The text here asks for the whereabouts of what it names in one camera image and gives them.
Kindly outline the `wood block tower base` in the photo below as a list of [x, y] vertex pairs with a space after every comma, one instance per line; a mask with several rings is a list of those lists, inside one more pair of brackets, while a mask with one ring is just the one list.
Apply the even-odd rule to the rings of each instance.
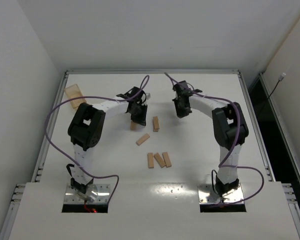
[[160, 125], [159, 125], [159, 122], [157, 120], [153, 120], [153, 131], [154, 132], [158, 132], [160, 129]]

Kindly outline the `wood block diagonal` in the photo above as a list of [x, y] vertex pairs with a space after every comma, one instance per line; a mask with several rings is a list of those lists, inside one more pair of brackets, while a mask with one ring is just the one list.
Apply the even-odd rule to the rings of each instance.
[[142, 137], [140, 137], [137, 141], [136, 144], [138, 146], [142, 145], [145, 141], [147, 141], [150, 138], [150, 135], [148, 133], [144, 134]]

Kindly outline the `wood block row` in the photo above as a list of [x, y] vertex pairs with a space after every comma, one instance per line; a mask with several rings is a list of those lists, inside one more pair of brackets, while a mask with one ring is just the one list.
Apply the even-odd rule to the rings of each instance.
[[153, 169], [154, 168], [154, 154], [152, 152], [149, 152], [147, 154], [147, 165], [149, 169]]
[[163, 159], [164, 159], [164, 162], [165, 162], [165, 166], [167, 168], [171, 167], [172, 163], [171, 163], [171, 159], [170, 159], [170, 156], [169, 156], [168, 152], [163, 152], [162, 156], [163, 156]]
[[161, 168], [164, 168], [166, 166], [166, 162], [165, 160], [163, 159], [163, 157], [159, 154], [159, 153], [155, 153], [153, 155], [154, 159], [157, 161], [157, 163], [159, 164], [159, 166]]

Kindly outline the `wooden block box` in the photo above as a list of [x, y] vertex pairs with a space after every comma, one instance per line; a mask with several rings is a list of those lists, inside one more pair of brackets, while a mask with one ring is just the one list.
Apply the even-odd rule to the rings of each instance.
[[82, 98], [83, 94], [77, 84], [66, 87], [64, 92], [68, 99], [74, 99], [70, 101], [70, 104], [74, 110], [77, 110], [80, 104], [87, 102], [85, 98]]

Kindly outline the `wood block tower top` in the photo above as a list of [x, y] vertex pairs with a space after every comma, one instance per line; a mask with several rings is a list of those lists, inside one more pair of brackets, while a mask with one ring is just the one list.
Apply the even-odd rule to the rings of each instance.
[[154, 116], [153, 117], [153, 128], [155, 130], [158, 130], [160, 128], [160, 125], [159, 125], [159, 118], [157, 116]]

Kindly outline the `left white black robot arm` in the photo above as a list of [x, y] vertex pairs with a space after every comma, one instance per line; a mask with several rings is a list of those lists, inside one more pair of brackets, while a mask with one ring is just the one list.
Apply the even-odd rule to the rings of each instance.
[[74, 148], [70, 185], [79, 194], [88, 196], [93, 184], [94, 177], [87, 174], [87, 170], [94, 161], [94, 147], [101, 139], [105, 120], [128, 113], [132, 122], [146, 126], [148, 99], [149, 93], [134, 86], [102, 103], [79, 105], [67, 131]]

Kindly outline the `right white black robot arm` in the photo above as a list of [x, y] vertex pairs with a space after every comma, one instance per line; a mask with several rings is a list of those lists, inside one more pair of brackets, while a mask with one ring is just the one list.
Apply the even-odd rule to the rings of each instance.
[[213, 134], [220, 149], [220, 161], [212, 187], [219, 196], [239, 186], [239, 154], [249, 129], [241, 106], [223, 98], [202, 95], [199, 89], [191, 90], [187, 82], [181, 81], [172, 87], [178, 118], [184, 118], [197, 110], [212, 119]]

